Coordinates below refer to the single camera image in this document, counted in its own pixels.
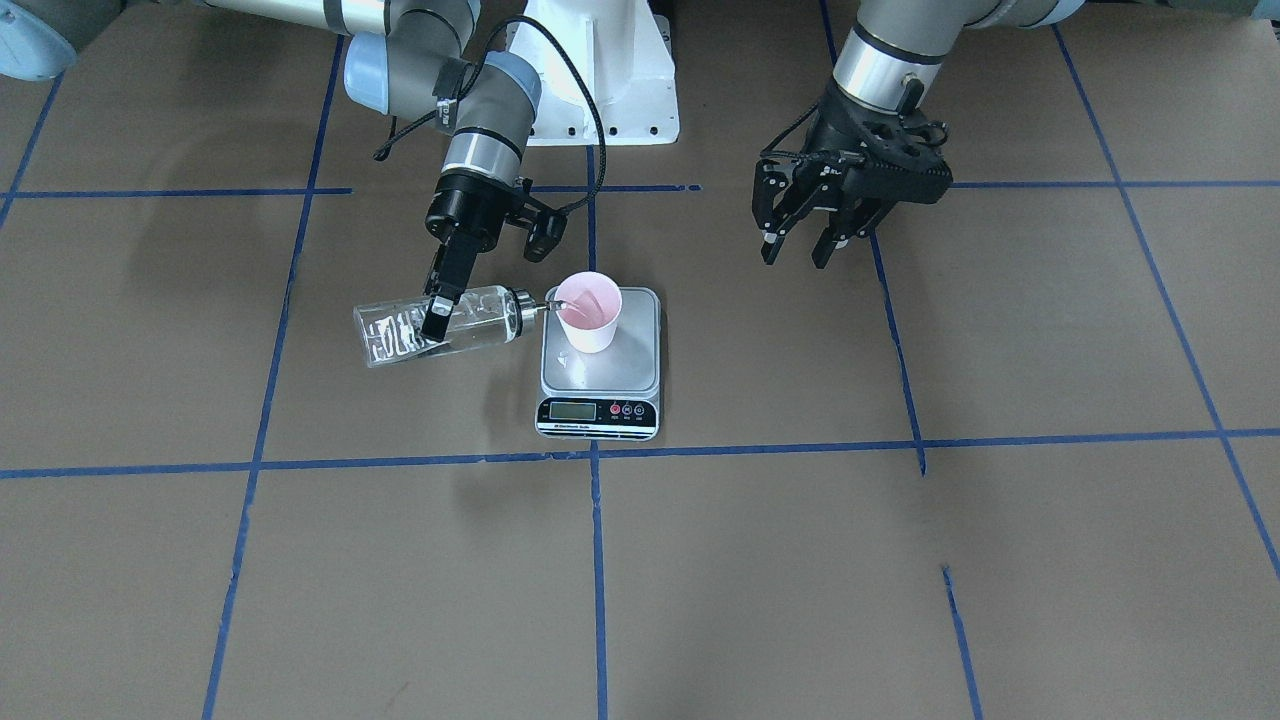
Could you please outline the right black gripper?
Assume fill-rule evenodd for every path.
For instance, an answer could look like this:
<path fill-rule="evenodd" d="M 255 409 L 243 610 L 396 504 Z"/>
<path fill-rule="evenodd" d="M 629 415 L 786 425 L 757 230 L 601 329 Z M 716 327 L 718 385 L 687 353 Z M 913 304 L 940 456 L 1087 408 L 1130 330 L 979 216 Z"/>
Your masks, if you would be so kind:
<path fill-rule="evenodd" d="M 428 233 L 442 242 L 428 274 L 421 334 L 443 342 L 461 295 L 468 288 L 477 255 L 497 247 L 503 227 L 521 218 L 522 186 L 476 172 L 447 172 L 436 182 L 425 215 Z"/>

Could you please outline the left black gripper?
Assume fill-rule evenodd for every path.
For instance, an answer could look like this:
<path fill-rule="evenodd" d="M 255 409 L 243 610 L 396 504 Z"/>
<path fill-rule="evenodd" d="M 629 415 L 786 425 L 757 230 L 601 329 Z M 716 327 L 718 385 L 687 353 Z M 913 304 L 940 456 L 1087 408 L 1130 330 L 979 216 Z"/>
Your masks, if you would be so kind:
<path fill-rule="evenodd" d="M 812 251 L 814 268 L 826 269 L 837 249 L 868 240 L 892 204 L 938 202 L 954 182 L 942 152 L 948 127 L 919 109 L 878 111 L 831 81 L 790 129 L 801 127 L 803 146 L 790 170 L 767 158 L 755 165 L 751 214 L 765 265 L 774 264 L 792 228 L 815 206 L 832 211 Z"/>

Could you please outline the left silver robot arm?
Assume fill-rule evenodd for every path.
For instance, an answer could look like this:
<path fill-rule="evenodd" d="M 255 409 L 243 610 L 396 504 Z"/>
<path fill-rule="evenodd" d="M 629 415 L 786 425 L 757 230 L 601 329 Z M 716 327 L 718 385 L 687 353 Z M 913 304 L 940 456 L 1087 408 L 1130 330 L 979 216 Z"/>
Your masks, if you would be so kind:
<path fill-rule="evenodd" d="M 938 202 L 954 182 L 942 151 L 948 127 L 922 104 L 961 32 L 1036 29 L 1075 14 L 1078 1 L 864 1 L 820 96 L 760 150 L 751 214 L 773 264 L 794 227 L 824 211 L 812 261 L 869 237 L 902 202 Z"/>

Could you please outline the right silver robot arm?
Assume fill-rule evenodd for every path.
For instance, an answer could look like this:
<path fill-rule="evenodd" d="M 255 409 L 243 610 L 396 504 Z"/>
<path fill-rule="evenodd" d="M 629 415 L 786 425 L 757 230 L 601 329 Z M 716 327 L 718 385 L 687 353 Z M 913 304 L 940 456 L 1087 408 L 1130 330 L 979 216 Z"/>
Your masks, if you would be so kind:
<path fill-rule="evenodd" d="M 541 81 L 522 56 L 490 51 L 465 59 L 480 18 L 477 1 L 206 1 L 206 15 L 163 23 L 160 1 L 5 1 L 3 74 L 13 79 L 60 79 L 93 41 L 110 40 L 105 59 L 82 83 L 90 94 L 77 159 L 92 140 L 119 141 L 128 126 L 156 129 L 137 94 L 157 77 L 159 63 L 187 53 L 207 77 L 177 111 L 184 129 L 202 118 L 225 119 L 248 102 L 274 118 L 296 111 L 297 83 L 319 55 L 321 37 L 335 42 L 348 97 L 392 119 L 376 156 L 411 129 L 434 124 L 451 137 L 436 192 L 425 219 L 440 247 L 421 302 L 419 334 L 449 343 L 453 322 L 470 299 L 467 284 L 479 254 L 490 251 L 504 224 L 529 229 L 525 255 L 540 260 L 561 236 L 564 214 L 529 197 L 518 172 L 538 117 Z"/>

